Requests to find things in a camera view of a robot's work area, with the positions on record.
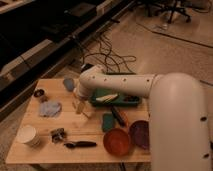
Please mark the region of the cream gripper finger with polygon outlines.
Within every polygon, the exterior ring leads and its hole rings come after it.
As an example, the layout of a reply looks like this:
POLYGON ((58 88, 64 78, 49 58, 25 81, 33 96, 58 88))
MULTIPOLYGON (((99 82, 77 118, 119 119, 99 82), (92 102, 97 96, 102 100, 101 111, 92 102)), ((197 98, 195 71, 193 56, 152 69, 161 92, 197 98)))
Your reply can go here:
POLYGON ((93 113, 91 111, 83 111, 83 114, 87 117, 87 118, 91 118, 93 113))
POLYGON ((76 101, 76 113, 81 114, 84 110, 85 102, 81 100, 76 101))

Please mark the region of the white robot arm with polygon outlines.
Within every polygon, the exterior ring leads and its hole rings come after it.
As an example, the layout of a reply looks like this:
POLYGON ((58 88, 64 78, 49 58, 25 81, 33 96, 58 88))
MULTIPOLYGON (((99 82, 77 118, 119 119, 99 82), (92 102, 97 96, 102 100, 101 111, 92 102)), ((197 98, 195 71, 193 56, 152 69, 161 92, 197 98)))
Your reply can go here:
POLYGON ((100 65, 81 73, 74 92, 87 100, 97 88, 148 100, 152 171, 212 171, 205 92, 184 73, 108 75, 100 65))

